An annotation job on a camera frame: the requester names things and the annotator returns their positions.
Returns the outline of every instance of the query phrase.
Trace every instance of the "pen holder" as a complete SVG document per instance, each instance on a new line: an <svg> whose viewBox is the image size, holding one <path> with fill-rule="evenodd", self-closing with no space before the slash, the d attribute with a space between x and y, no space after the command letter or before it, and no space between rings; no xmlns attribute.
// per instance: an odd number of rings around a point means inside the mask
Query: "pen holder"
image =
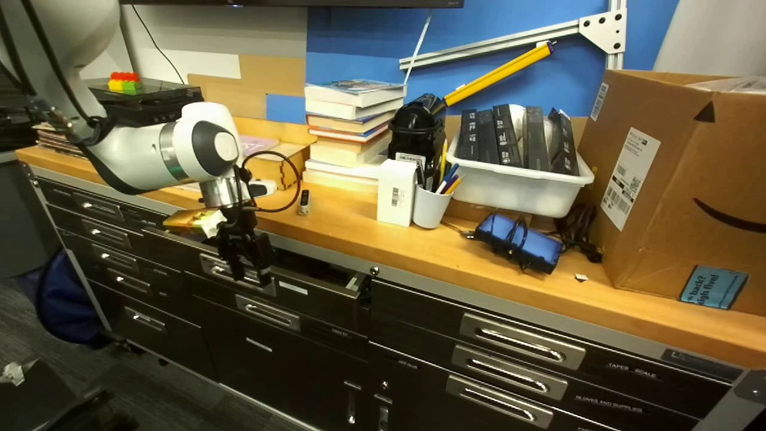
<svg viewBox="0 0 766 431"><path fill-rule="evenodd" d="M448 207L450 193L435 193L430 189L416 186L411 222L434 230L441 226L441 218L446 215Z"/></svg>

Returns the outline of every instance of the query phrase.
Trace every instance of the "amazon box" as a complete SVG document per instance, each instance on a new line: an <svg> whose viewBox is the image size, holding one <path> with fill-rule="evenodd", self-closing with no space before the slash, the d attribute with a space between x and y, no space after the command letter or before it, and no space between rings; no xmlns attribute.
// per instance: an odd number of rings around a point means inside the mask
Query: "amazon box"
<svg viewBox="0 0 766 431"><path fill-rule="evenodd" d="M608 71L579 154L615 287L766 315L766 80Z"/></svg>

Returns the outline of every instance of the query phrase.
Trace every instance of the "stack of books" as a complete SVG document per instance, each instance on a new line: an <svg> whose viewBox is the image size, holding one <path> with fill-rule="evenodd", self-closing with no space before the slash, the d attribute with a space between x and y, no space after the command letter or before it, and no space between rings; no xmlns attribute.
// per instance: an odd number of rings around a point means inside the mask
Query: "stack of books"
<svg viewBox="0 0 766 431"><path fill-rule="evenodd" d="M359 168L386 156L391 119L404 92L399 84L349 80L306 84L305 99L308 135L317 137L308 166Z"/></svg>

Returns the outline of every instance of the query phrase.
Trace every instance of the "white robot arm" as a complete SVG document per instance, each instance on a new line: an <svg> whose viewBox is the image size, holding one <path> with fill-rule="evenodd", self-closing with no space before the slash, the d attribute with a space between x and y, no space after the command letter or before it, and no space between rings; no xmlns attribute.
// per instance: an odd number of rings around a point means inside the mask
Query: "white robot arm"
<svg viewBox="0 0 766 431"><path fill-rule="evenodd" d="M225 105L189 104L178 123L114 128L79 80L118 23L118 0L2 0L0 62L110 186L141 193L202 183L209 207L234 207L240 139Z"/></svg>

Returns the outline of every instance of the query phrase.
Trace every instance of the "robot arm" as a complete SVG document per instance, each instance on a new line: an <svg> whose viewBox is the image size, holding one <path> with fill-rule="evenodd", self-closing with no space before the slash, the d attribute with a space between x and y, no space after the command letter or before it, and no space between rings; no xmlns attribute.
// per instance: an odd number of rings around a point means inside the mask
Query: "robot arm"
<svg viewBox="0 0 766 431"><path fill-rule="evenodd" d="M233 274L241 278L240 257L268 268L268 239L253 232L244 207L251 196L240 183L240 135L228 107L189 104L178 123L125 128L79 80L118 23L118 0L0 0L0 68L39 99L35 112L83 151L103 183L125 193L199 183L205 207L228 215L215 242Z"/></svg>

